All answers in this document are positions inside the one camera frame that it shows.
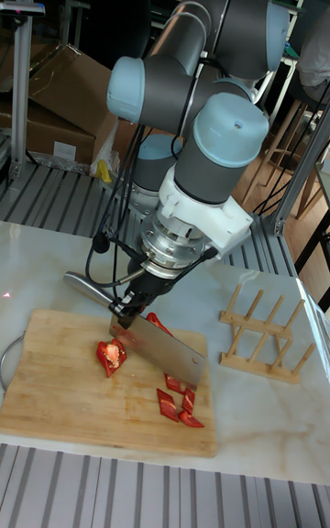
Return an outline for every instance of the wooden peg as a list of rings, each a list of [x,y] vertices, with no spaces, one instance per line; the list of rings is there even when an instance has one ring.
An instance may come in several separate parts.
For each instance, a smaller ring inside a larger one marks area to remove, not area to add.
[[[233,308],[236,300],[237,300],[237,296],[239,295],[240,291],[242,289],[242,284],[241,283],[238,283],[238,285],[236,286],[236,289],[231,297],[231,300],[227,306],[227,309],[225,310],[225,316],[228,316],[231,309]]]
[[[265,345],[269,335],[270,335],[270,333],[264,333],[264,335],[262,335],[262,337],[260,338],[260,340],[259,340],[255,350],[253,351],[251,357],[247,360],[248,363],[253,363],[253,361],[255,360],[255,358],[257,356],[257,354],[261,351],[261,349]]]
[[[244,326],[240,326],[238,328],[238,332],[236,334],[236,337],[235,337],[234,341],[232,342],[231,347],[229,348],[229,351],[226,354],[227,357],[231,357],[233,355],[234,351],[237,348],[239,339],[243,335],[244,331],[245,331],[245,327]]]
[[[277,347],[278,353],[280,353],[281,352],[280,337],[279,337],[279,335],[274,335],[274,338],[275,338],[275,343],[276,343],[276,347]],[[282,360],[279,361],[279,367],[283,367],[283,361]]]
[[[259,290],[257,296],[255,297],[254,301],[252,302],[252,304],[250,305],[250,307],[249,307],[249,309],[247,311],[247,314],[245,316],[246,320],[248,320],[252,316],[255,308],[259,304],[259,301],[260,301],[260,298],[261,298],[262,294],[263,294],[263,290]]]
[[[301,311],[304,305],[304,300],[300,300],[300,302],[297,304],[295,310],[293,310],[291,317],[288,320],[288,323],[284,326],[284,330],[287,331],[289,326],[291,326],[293,320],[298,316],[298,313]]]
[[[285,296],[280,296],[280,298],[277,300],[277,302],[276,302],[274,308],[272,309],[268,319],[265,321],[265,325],[269,325],[271,323],[272,319],[274,318],[276,312],[279,310],[279,308],[280,308],[281,304],[283,303],[284,299],[285,299]]]
[[[273,364],[271,365],[270,367],[270,371],[273,372],[274,369],[276,369],[276,367],[278,367],[278,365],[280,364],[281,360],[283,359],[285,353],[289,350],[289,348],[291,347],[293,343],[293,338],[288,338],[287,342],[285,343],[285,345],[282,347],[282,349],[280,350],[280,353],[277,355],[275,361],[273,362]]]
[[[236,324],[232,323],[232,337],[233,337],[233,341],[235,341],[235,339],[236,339],[236,329],[237,329]]]
[[[296,367],[294,368],[293,372],[292,372],[292,375],[297,375],[299,373],[299,371],[301,370],[302,366],[304,365],[304,363],[306,363],[307,359],[309,356],[312,355],[314,349],[316,347],[316,344],[315,343],[312,343],[307,351],[305,352],[305,354],[303,355],[303,357],[301,358],[301,360],[299,361],[298,365],[296,365]]]

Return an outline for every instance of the person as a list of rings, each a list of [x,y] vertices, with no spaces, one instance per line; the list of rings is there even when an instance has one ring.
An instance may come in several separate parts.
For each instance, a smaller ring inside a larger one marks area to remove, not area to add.
[[[330,100],[330,7],[315,21],[302,44],[297,63],[302,88],[307,96],[323,104]]]

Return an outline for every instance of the metal grating floor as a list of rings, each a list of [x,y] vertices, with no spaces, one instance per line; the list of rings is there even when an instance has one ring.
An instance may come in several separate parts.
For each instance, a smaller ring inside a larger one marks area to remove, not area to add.
[[[91,237],[108,197],[97,180],[28,164],[0,190],[0,220]],[[128,243],[138,223],[130,214]],[[295,274],[258,217],[225,262]],[[330,528],[330,488],[2,445],[0,527]]]

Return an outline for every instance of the pepper piece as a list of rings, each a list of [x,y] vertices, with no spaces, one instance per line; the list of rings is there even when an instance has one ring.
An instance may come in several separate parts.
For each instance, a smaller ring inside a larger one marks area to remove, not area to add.
[[[96,356],[104,366],[107,378],[110,378],[127,359],[123,345],[116,338],[111,341],[110,345],[101,341],[97,346]]]
[[[157,326],[158,328],[161,328],[161,330],[164,331],[164,333],[167,333],[168,335],[170,336],[173,336],[172,333],[170,333],[170,331],[161,323],[161,321],[159,320],[159,318],[155,315],[154,312],[149,312],[148,316],[147,316],[147,320],[152,324],[152,325],[155,325]]]
[[[182,410],[182,412],[178,414],[178,417],[186,426],[190,426],[191,428],[204,428],[204,425],[201,422],[196,420],[196,418],[193,418],[193,416],[185,410]]]
[[[184,398],[182,402],[182,408],[188,414],[192,415],[193,413],[193,403],[194,403],[194,393],[190,388],[186,388],[186,391],[184,392]]]
[[[174,420],[174,422],[179,422],[174,399],[169,395],[169,393],[165,393],[165,391],[159,389],[157,389],[157,395],[159,399],[160,413],[163,416],[167,416],[167,418]]]
[[[177,379],[171,377],[171,375],[168,375],[167,373],[164,373],[164,375],[165,375],[165,381],[166,381],[166,385],[168,389],[171,391],[177,391],[178,393],[183,395],[184,391],[182,391],[181,389],[180,382]]]
[[[117,338],[113,338],[113,340],[111,341],[111,345],[117,347],[119,350],[118,361],[120,367],[121,365],[123,365],[124,361],[127,360],[127,352],[124,349],[124,345],[120,341],[118,341]]]

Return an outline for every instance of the cleaver blade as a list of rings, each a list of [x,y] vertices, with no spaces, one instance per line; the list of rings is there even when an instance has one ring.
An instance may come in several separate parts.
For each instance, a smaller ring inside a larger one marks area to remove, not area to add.
[[[205,357],[170,336],[142,316],[136,316],[128,329],[123,328],[113,315],[110,334],[124,347],[171,375],[178,381],[197,389],[204,368]]]

